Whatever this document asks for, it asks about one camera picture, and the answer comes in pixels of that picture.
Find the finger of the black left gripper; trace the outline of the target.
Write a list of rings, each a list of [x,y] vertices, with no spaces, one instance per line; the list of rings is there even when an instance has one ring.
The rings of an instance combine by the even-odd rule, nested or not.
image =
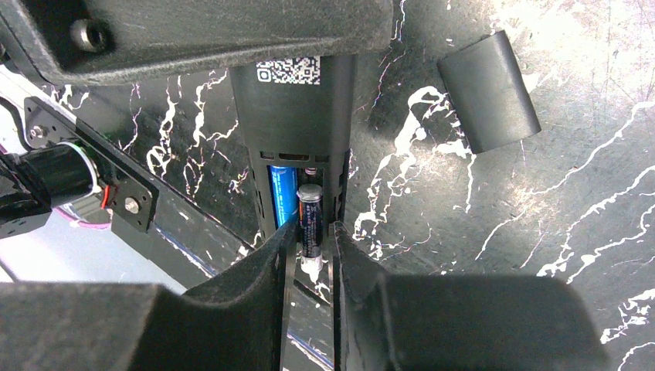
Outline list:
[[[386,48],[390,1],[3,1],[1,44],[28,79],[120,85]]]

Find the black battery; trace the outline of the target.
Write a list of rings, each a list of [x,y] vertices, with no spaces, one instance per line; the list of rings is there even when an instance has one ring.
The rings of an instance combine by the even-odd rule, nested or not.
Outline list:
[[[322,187],[317,184],[303,184],[297,190],[300,202],[301,228],[301,270],[316,281],[323,267],[322,236],[323,211],[321,208]]]

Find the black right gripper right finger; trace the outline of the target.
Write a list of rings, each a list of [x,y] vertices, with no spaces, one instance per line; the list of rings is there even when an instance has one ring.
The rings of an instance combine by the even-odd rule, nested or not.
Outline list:
[[[610,358],[567,284],[526,275],[400,274],[334,237],[337,370],[607,370]]]

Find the blue battery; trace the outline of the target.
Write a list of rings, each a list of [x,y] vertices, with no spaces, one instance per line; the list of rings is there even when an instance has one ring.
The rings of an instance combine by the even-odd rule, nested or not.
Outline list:
[[[269,170],[276,227],[282,227],[297,215],[297,171],[293,167],[275,165]]]

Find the black remote battery cover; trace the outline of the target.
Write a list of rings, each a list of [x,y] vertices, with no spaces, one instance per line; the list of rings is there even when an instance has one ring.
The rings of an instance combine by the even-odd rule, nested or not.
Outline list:
[[[541,124],[505,31],[438,63],[470,150],[478,155],[529,138]]]

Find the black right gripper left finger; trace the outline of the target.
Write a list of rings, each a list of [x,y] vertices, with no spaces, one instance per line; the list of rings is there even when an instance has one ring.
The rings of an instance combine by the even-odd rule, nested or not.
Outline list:
[[[176,294],[157,284],[1,286],[3,370],[280,370],[298,226]]]

